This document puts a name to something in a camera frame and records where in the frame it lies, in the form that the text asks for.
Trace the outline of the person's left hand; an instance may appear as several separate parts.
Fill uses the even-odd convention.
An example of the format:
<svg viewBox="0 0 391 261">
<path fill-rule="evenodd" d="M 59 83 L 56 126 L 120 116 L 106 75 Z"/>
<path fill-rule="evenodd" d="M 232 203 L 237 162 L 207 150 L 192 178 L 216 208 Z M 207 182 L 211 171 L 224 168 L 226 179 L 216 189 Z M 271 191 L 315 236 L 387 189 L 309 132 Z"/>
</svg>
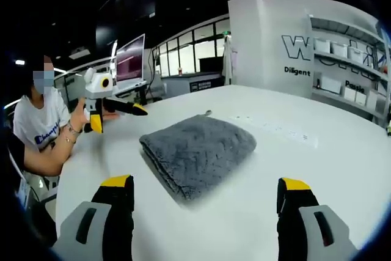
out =
<svg viewBox="0 0 391 261">
<path fill-rule="evenodd" d="M 84 125 L 88 122 L 88 120 L 84 116 L 84 106 L 85 98 L 80 98 L 78 100 L 77 106 L 71 114 L 70 125 L 78 133 L 81 132 Z"/>
</svg>

